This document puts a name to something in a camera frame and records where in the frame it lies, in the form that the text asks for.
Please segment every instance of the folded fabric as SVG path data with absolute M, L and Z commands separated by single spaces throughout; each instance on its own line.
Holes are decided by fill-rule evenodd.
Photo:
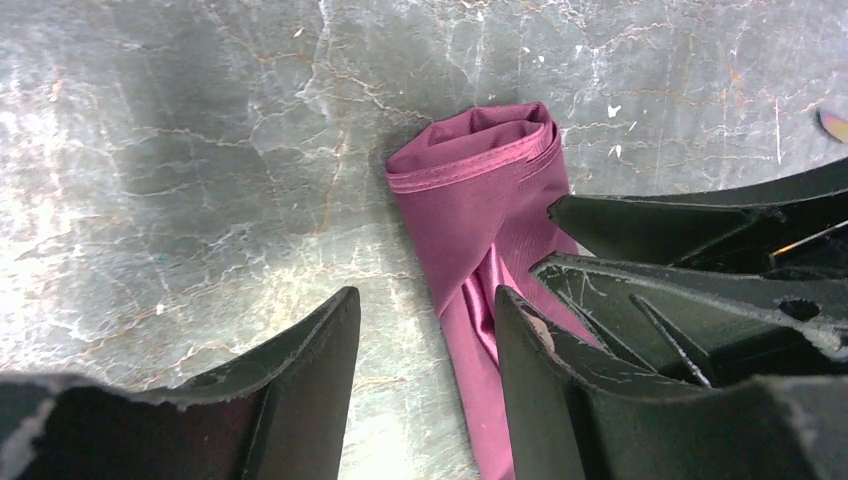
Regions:
M 546 211 L 569 193 L 559 130 L 541 103 L 473 108 L 430 125 L 389 158 L 386 175 L 442 323 L 482 477 L 514 479 L 495 287 L 511 286 L 593 341 L 528 273 L 554 250 L 577 251 Z

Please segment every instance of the cracked floor surface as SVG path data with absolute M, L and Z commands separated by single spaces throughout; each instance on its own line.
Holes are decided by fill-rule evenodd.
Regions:
M 0 367 L 173 386 L 363 296 L 342 479 L 474 479 L 382 177 L 545 102 L 577 193 L 721 189 L 846 148 L 843 2 L 0 0 Z

